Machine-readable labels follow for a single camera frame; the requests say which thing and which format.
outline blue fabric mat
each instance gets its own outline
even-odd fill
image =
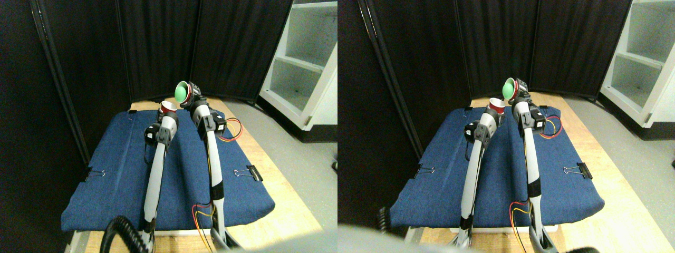
[[[468,166],[464,158],[466,140],[462,131],[466,124],[480,119],[484,110],[457,109],[446,117],[420,160],[423,167],[435,167],[436,172],[420,174],[416,179],[408,180],[390,210],[392,226],[459,227],[460,203]],[[560,115],[560,111],[553,107],[541,112],[547,116]],[[510,227],[509,204],[527,199],[522,138],[511,107],[506,107],[504,113],[506,122],[497,129],[483,155],[474,227]],[[557,119],[552,121],[556,126],[560,125]],[[554,132],[550,123],[545,132]],[[541,176],[544,225],[580,221],[603,208],[605,201],[598,195],[591,179],[563,172],[563,167],[575,167],[576,163],[582,162],[564,129],[550,140],[535,135],[535,145]],[[467,152],[470,153],[471,148],[472,144],[469,144]],[[528,215],[516,212],[516,223],[519,226],[529,225]]]
[[[118,215],[126,216],[139,229],[150,174],[150,165],[143,161],[143,132],[155,121],[156,114],[123,112],[113,118],[89,164],[92,170],[105,170],[105,177],[80,183],[61,215],[63,231],[102,231]],[[196,229],[190,208],[196,202],[209,202],[204,142],[189,112],[178,110],[177,114],[178,132],[164,162],[157,230]],[[225,226],[248,224],[270,213],[275,204],[263,183],[234,175],[234,169],[243,170],[250,165],[242,149],[236,142],[217,142],[225,186]],[[155,149],[148,147],[148,161],[154,155]],[[211,220],[201,217],[200,226],[210,228]]]

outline black corrugated hose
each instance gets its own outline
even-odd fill
[[[140,238],[140,235],[135,230],[134,226],[131,224],[131,221],[124,216],[115,217],[108,227],[105,228],[105,233],[103,234],[103,240],[101,240],[101,253],[110,252],[110,245],[113,243],[115,235],[122,237],[122,241],[127,246],[130,252],[133,253],[148,253],[148,249],[145,246],[145,243]]]

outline red cup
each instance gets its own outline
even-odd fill
[[[161,105],[162,106],[159,107],[159,110],[162,113],[167,113],[168,111],[175,112],[178,109],[178,108],[176,108],[176,106],[173,103],[171,103],[169,101],[162,101]]]
[[[505,106],[506,106],[506,104],[504,104],[504,101],[502,101],[502,100],[495,99],[495,98],[490,99],[489,107],[491,109],[497,111],[497,113],[499,113],[499,114],[504,114],[504,107]]]

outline wooden surface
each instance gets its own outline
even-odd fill
[[[565,252],[592,246],[600,252],[673,252],[645,205],[565,100],[555,94],[532,92],[531,95],[535,104],[561,111],[564,129],[581,160],[592,170],[593,184],[605,200],[605,207],[597,214],[576,223],[561,224],[557,232],[549,233],[558,250]],[[476,99],[471,106],[484,107],[488,99]],[[421,243],[447,244],[454,236],[449,229],[425,228]],[[520,233],[520,236],[525,248],[532,252],[528,233]],[[522,252],[513,233],[474,234],[473,238],[472,246],[476,249]]]
[[[178,106],[175,99],[167,99]],[[226,117],[236,117],[219,99],[208,99],[210,106],[225,113]],[[157,110],[159,103],[142,101],[133,103],[131,110]],[[255,165],[265,178],[263,184],[276,206],[272,213],[247,225],[228,227],[227,230],[244,249],[254,250],[292,237],[321,231],[321,226],[307,206],[300,199],[293,187],[277,168],[267,153],[258,145],[246,130],[246,122],[242,135],[237,143],[246,157]],[[91,231],[87,243],[87,252],[98,252],[103,238],[102,231]],[[199,236],[162,236],[157,237],[157,252],[208,252]],[[127,252],[119,237],[113,241],[111,252]]]

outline binder clip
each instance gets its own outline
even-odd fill
[[[89,180],[90,177],[105,177],[105,170],[95,171],[92,169],[93,169],[92,167],[87,167],[84,170],[82,179],[80,180],[81,182],[86,182],[87,180]]]
[[[250,175],[242,174],[242,172],[244,172],[244,171],[248,171],[250,173]],[[253,179],[255,181],[262,181],[263,180],[263,176],[260,175],[260,173],[258,172],[258,169],[256,169],[254,165],[247,165],[246,169],[241,170],[241,171],[238,171],[238,170],[235,169],[234,175],[237,176],[237,177],[239,177],[241,175],[245,175],[246,177],[253,177]]]
[[[413,177],[413,179],[416,179],[416,178],[417,178],[417,175],[419,175],[419,174],[426,174],[426,173],[428,173],[428,174],[433,174],[434,172],[436,172],[436,168],[435,168],[435,167],[431,167],[431,168],[423,168],[422,165],[420,164],[420,167],[419,167],[419,169],[417,169],[417,173],[415,174],[415,176]]]
[[[573,169],[579,169],[581,172],[576,172],[572,171]],[[586,166],[586,163],[576,163],[576,167],[563,167],[562,171],[565,172],[565,174],[569,173],[574,173],[574,174],[581,174],[584,178],[588,179],[593,179],[593,176],[591,175],[591,171],[589,171],[589,168]]]

